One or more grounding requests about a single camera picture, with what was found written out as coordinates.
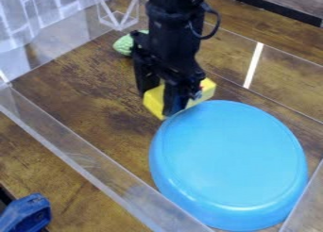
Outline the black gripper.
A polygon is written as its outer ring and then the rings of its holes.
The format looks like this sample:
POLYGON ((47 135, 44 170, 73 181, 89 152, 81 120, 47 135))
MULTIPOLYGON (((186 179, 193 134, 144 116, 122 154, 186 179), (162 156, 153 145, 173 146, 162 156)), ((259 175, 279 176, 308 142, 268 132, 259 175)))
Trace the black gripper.
POLYGON ((201 7, 168 11, 146 4, 149 30, 133 31, 134 71, 140 96, 164 80, 162 115, 169 117, 185 109, 189 100, 203 97, 205 72, 196 61, 204 29, 201 7))

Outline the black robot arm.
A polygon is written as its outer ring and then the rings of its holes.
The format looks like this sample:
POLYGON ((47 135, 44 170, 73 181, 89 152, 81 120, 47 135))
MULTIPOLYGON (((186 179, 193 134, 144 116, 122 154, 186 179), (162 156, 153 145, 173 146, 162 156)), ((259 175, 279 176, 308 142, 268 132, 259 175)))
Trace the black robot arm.
POLYGON ((196 61, 204 38, 205 0, 149 0, 149 32, 130 33, 140 93, 165 85, 161 114, 185 109, 201 93, 205 71, 196 61))

